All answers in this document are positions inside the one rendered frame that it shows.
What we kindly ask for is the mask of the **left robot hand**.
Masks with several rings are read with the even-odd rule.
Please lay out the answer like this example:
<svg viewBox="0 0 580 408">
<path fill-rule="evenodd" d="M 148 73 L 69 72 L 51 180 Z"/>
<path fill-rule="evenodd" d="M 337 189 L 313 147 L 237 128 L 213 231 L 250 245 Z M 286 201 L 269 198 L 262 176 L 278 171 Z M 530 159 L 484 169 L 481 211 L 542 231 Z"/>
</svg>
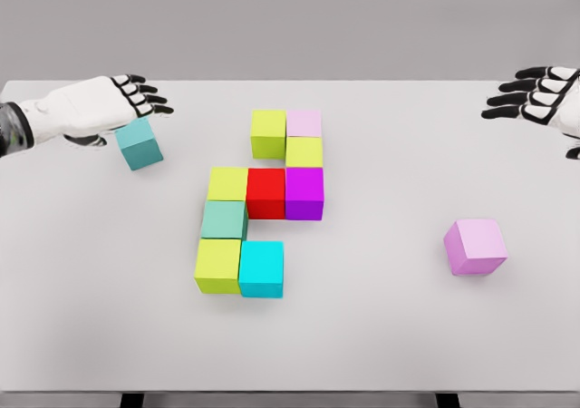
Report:
<svg viewBox="0 0 580 408">
<path fill-rule="evenodd" d="M 158 89 L 136 74 L 97 76 L 50 92 L 43 100 L 57 133 L 81 146 L 102 146 L 105 132 L 174 109 Z"/>
</svg>

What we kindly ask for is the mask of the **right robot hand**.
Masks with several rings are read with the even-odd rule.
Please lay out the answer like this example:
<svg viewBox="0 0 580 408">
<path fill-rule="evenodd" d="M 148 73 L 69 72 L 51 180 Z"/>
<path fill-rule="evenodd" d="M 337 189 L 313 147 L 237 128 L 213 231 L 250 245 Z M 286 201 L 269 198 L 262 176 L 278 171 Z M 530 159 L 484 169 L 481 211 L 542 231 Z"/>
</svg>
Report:
<svg viewBox="0 0 580 408">
<path fill-rule="evenodd" d="M 580 160 L 580 68 L 535 66 L 516 72 L 486 100 L 485 120 L 524 120 L 576 141 L 565 157 Z"/>
</svg>

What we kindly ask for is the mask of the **teal cube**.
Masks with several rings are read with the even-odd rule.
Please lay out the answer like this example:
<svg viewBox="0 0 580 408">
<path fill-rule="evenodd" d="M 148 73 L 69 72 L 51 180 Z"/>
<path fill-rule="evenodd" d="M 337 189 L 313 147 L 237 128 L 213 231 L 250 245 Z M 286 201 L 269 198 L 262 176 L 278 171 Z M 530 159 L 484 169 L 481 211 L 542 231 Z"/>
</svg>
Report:
<svg viewBox="0 0 580 408">
<path fill-rule="evenodd" d="M 121 154 L 130 170 L 163 161 L 160 146 L 147 117 L 138 118 L 114 132 Z"/>
</svg>

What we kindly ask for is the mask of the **yellow-green cube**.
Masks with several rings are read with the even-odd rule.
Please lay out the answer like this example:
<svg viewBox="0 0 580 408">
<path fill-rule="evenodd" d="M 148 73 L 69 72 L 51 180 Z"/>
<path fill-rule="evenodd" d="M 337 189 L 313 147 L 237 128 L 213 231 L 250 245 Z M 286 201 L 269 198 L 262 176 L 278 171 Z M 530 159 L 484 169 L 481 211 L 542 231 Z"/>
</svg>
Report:
<svg viewBox="0 0 580 408">
<path fill-rule="evenodd" d="M 288 137 L 285 165 L 287 168 L 322 168 L 323 139 L 319 137 Z"/>
<path fill-rule="evenodd" d="M 208 200 L 245 201 L 248 168 L 213 167 L 208 184 Z"/>
<path fill-rule="evenodd" d="M 250 130 L 254 159 L 285 158 L 286 113 L 283 110 L 253 110 Z"/>
<path fill-rule="evenodd" d="M 202 238 L 194 279 L 203 294 L 240 295 L 240 239 Z"/>
</svg>

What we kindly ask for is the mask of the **mint green cube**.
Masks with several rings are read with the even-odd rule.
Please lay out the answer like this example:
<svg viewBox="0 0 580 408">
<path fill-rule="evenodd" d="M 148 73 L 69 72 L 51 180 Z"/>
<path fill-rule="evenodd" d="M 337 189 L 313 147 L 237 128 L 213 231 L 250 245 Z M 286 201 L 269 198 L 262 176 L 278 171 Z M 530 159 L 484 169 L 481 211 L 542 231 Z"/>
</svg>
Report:
<svg viewBox="0 0 580 408">
<path fill-rule="evenodd" d="M 247 239 L 248 215 L 244 201 L 207 200 L 200 236 L 202 238 Z"/>
</svg>

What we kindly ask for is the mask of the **red cube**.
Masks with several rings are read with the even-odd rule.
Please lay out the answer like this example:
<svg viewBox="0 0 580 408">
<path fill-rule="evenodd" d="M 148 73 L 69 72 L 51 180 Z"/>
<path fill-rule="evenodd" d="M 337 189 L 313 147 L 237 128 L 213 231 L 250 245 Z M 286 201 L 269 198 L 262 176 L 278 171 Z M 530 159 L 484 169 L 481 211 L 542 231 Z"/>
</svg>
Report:
<svg viewBox="0 0 580 408">
<path fill-rule="evenodd" d="M 250 168 L 246 207 L 250 219 L 285 219 L 285 169 Z"/>
</svg>

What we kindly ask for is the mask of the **pale pink cube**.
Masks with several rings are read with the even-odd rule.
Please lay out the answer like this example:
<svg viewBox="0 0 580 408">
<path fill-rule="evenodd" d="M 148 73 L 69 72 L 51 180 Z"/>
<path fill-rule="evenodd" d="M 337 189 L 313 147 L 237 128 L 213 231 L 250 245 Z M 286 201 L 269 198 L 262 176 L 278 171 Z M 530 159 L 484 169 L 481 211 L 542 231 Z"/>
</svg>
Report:
<svg viewBox="0 0 580 408">
<path fill-rule="evenodd" d="M 316 110 L 289 110 L 286 112 L 287 137 L 322 136 L 322 113 Z"/>
</svg>

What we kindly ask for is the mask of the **magenta cube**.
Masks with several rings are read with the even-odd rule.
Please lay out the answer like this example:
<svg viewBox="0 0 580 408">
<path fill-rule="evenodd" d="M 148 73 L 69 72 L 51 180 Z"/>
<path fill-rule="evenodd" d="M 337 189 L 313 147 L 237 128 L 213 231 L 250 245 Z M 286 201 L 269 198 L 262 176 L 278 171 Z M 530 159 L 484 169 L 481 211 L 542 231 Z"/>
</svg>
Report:
<svg viewBox="0 0 580 408">
<path fill-rule="evenodd" d="M 285 170 L 285 218 L 321 221 L 324 214 L 324 169 Z"/>
</svg>

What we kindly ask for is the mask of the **cyan cube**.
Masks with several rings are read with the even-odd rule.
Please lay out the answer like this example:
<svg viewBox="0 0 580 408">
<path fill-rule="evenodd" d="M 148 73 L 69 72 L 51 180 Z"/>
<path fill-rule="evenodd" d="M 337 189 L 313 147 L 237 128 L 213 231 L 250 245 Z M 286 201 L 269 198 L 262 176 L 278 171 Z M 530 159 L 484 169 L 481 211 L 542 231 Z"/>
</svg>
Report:
<svg viewBox="0 0 580 408">
<path fill-rule="evenodd" d="M 238 284 L 243 297 L 282 298 L 284 275 L 282 241 L 242 242 Z"/>
</svg>

